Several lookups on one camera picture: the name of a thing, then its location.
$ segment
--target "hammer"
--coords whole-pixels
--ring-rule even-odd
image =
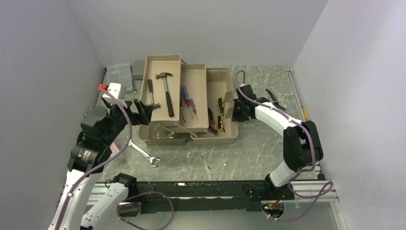
[[[164,80],[166,104],[167,104],[167,106],[168,106],[168,115],[169,115],[170,117],[173,117],[173,116],[174,116],[174,113],[173,113],[173,108],[172,108],[172,101],[171,101],[170,95],[169,95],[168,82],[166,81],[166,77],[167,77],[167,76],[173,77],[173,74],[171,74],[171,73],[165,73],[165,72],[164,72],[164,73],[157,74],[157,75],[155,75],[155,76],[156,76],[157,79],[162,78],[162,79]]]
[[[152,80],[148,79],[147,83],[148,83],[149,97],[151,98],[151,106],[152,106],[152,108],[153,109],[160,108],[161,105],[159,103],[155,104],[155,101],[154,101],[154,89],[152,88]]]

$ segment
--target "gray wall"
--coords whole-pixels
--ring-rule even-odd
[[[147,54],[293,66],[327,0],[68,0],[105,66]]]
[[[406,4],[330,0],[294,65],[350,229],[406,228]]]
[[[0,229],[45,229],[102,66],[65,0],[0,3]]]

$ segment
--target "wrench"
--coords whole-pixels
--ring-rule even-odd
[[[140,147],[138,147],[137,145],[134,144],[133,140],[130,140],[130,142],[128,143],[128,146],[133,147],[137,152],[141,153],[141,155],[143,157],[145,157],[149,163],[151,164],[152,167],[158,167],[155,164],[155,161],[161,161],[161,159],[159,159],[158,157],[151,157],[148,155],[148,153],[146,153],[144,150],[142,150]]]

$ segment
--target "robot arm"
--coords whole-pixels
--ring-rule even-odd
[[[257,98],[250,85],[244,85],[239,89],[250,99],[275,107],[275,104],[270,103],[268,99],[264,97]],[[238,99],[235,100],[233,111],[234,121],[248,121],[249,117],[258,119],[283,137],[283,161],[276,170],[265,177],[266,192],[279,194],[278,191],[283,189],[304,167],[312,164],[309,140],[304,131],[292,121],[301,124],[310,133],[317,162],[323,159],[323,150],[316,125],[312,121],[302,122],[291,116],[286,118],[275,110],[250,102],[238,90],[237,93]]]
[[[124,88],[121,84],[111,83],[108,91],[112,92],[113,96],[123,106],[124,111],[130,118],[131,125],[149,124],[152,113],[151,106],[145,106],[139,100],[134,100],[133,102],[138,110],[138,113],[134,113],[130,109],[130,105],[133,102],[124,100],[124,94],[122,94]],[[103,171],[103,167],[100,167],[100,165],[109,159],[112,154],[110,145],[127,125],[127,120],[119,106],[117,104],[110,104],[105,95],[102,96],[102,99],[109,111],[105,107],[95,106],[84,114],[80,124],[82,131],[78,135],[77,144],[70,152],[64,191],[62,192],[55,216],[48,228],[49,230],[80,228],[80,223],[83,223],[82,216],[85,212],[91,190]],[[72,185],[77,183],[79,178],[90,170],[94,171],[74,188]],[[109,197],[104,198],[103,202],[100,202],[92,211],[96,215],[96,219],[89,219],[88,217],[87,224],[97,223],[97,215],[100,218],[107,210],[114,210],[112,207],[114,205],[117,206],[119,202],[123,201],[123,197],[126,198],[131,183],[128,183],[129,179],[125,182],[121,180],[117,179],[119,184],[115,184],[116,188],[113,188],[120,190],[121,193],[110,194]]]
[[[113,182],[103,197],[83,215],[80,230],[99,229],[103,221],[115,214],[117,206],[122,201],[137,193],[137,179],[130,175],[118,174],[113,178]]]
[[[272,103],[265,102],[264,104],[272,106]],[[271,110],[264,106],[257,106],[255,107],[255,117],[264,122],[265,124],[269,125],[272,129],[279,133],[283,137],[283,132],[287,127],[295,127],[296,125],[282,116],[280,113],[276,112],[275,110]],[[295,120],[298,123],[301,123],[301,120],[295,119],[290,117],[290,119]],[[293,171],[289,168],[286,164],[286,161],[283,160],[282,163],[278,166],[276,170],[271,172],[270,179],[272,184],[275,187],[281,187],[287,184],[290,179],[292,179],[297,172]]]

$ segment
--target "screwdriver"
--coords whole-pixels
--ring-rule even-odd
[[[189,112],[191,113],[192,120],[194,120],[193,114],[192,114],[192,109],[190,108],[189,95],[188,95],[188,91],[186,90],[186,86],[182,85],[180,87],[180,89],[181,89],[181,92],[182,92],[183,96],[185,97],[185,103],[189,108]]]
[[[221,97],[218,99],[218,108],[220,110],[220,115],[223,118],[223,130],[222,131],[225,132],[225,130],[224,130],[224,99]]]
[[[197,118],[196,106],[194,105],[193,98],[190,99],[190,102],[191,102],[191,107],[192,107],[193,113],[196,115],[196,120],[197,120],[197,122],[199,122],[199,119]]]
[[[221,116],[217,116],[217,124],[218,124],[218,131],[224,131],[224,124],[223,121],[221,120]]]
[[[183,122],[185,122],[185,123],[186,123],[185,116],[183,115],[182,98],[180,98],[180,99],[179,99],[179,104],[180,104],[180,114],[182,115]]]

